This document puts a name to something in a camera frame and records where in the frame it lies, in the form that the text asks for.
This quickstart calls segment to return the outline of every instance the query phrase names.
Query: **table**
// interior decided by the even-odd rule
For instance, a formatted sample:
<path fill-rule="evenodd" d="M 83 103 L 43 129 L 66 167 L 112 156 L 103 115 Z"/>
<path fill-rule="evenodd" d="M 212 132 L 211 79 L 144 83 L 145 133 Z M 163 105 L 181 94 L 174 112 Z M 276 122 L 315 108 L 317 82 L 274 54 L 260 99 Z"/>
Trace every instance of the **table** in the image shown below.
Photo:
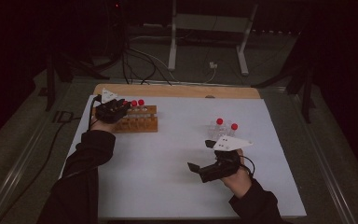
<path fill-rule="evenodd" d="M 101 92 L 102 88 L 126 99 L 142 96 L 146 104 L 156 102 L 159 132 L 117 134 L 114 157 L 99 168 L 100 218 L 238 217 L 227 203 L 232 196 L 229 189 L 218 180 L 202 184 L 200 177 L 191 173 L 186 164 L 189 161 L 202 167 L 214 163 L 213 152 L 203 144 L 205 127 L 211 119 L 210 111 L 225 118 L 231 116 L 230 119 L 240 121 L 240 126 L 246 123 L 244 126 L 249 128 L 237 135 L 255 142 L 256 147 L 245 149 L 245 154 L 255 163 L 255 177 L 265 189 L 275 193 L 281 202 L 279 208 L 283 216 L 306 215 L 269 112 L 256 89 L 102 84 L 95 88 L 94 93 Z M 216 99 L 205 99 L 205 96 Z M 75 150 L 81 133 L 87 129 L 90 99 L 69 154 Z M 209 109 L 216 102 L 223 107 Z M 226 110 L 230 105 L 246 109 Z M 172 111 L 176 110 L 181 110 L 181 113 L 173 115 Z M 202 116 L 191 116 L 194 110 L 201 112 Z M 174 119 L 179 122 L 172 128 Z M 268 139 L 260 132 L 267 134 Z"/>

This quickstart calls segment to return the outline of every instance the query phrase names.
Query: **white stand leg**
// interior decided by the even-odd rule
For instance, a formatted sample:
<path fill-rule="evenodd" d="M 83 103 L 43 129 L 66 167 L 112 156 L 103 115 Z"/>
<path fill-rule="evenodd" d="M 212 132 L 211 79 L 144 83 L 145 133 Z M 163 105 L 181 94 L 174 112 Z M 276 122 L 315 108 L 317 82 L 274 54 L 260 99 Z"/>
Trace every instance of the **white stand leg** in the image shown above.
<path fill-rule="evenodd" d="M 172 35 L 170 58 L 168 60 L 168 70 L 174 71 L 176 63 L 176 0 L 172 1 Z"/>
<path fill-rule="evenodd" d="M 252 31 L 252 24 L 255 18 L 255 12 L 257 11 L 257 5 L 254 5 L 252 9 L 252 14 L 248 20 L 248 24 L 246 26 L 245 32 L 243 32 L 243 40 L 240 46 L 237 46 L 237 55 L 238 55 L 238 62 L 240 63 L 241 74 L 243 76 L 249 75 L 248 65 L 246 64 L 245 55 L 243 51 L 245 50 L 246 42 L 248 41 L 249 34 Z"/>

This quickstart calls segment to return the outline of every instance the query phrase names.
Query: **white table surface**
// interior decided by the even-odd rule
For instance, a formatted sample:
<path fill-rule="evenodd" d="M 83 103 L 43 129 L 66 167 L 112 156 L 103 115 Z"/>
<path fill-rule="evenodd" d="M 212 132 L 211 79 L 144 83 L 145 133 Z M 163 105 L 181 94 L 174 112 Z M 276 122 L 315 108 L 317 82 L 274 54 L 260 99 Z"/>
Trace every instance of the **white table surface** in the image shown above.
<path fill-rule="evenodd" d="M 255 178 L 278 199 L 283 217 L 306 215 L 269 112 L 260 99 L 120 96 L 158 107 L 157 133 L 118 133 L 114 156 L 100 166 L 100 218 L 187 219 L 238 217 L 228 204 L 231 191 L 220 180 L 202 183 L 187 163 L 215 163 L 207 129 L 217 118 L 239 124 L 236 137 L 255 163 Z M 90 102 L 68 156 L 87 130 Z M 250 162 L 245 163 L 252 169 Z"/>

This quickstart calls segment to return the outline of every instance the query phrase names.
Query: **black sleeve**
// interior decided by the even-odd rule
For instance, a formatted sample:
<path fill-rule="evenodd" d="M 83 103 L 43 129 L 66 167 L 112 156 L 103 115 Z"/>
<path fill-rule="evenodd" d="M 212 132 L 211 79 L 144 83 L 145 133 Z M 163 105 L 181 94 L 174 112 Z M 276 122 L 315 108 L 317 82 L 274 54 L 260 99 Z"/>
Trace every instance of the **black sleeve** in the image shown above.
<path fill-rule="evenodd" d="M 252 186 L 241 199 L 233 196 L 229 203 L 246 224 L 286 223 L 279 213 L 275 195 L 263 190 L 255 179 L 252 179 Z"/>
<path fill-rule="evenodd" d="M 43 207 L 38 224 L 97 224 L 98 166 L 113 155 L 115 136 L 103 131 L 82 134 Z"/>

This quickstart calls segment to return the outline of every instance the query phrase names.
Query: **wooden test tube rack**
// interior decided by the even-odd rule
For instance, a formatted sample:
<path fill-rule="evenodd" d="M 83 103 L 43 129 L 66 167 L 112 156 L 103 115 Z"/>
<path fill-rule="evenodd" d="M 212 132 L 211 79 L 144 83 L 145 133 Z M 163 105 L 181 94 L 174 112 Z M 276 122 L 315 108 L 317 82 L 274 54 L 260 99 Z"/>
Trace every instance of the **wooden test tube rack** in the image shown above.
<path fill-rule="evenodd" d="M 157 107 L 144 105 L 144 109 L 131 109 L 115 126 L 114 133 L 156 133 L 158 131 Z"/>

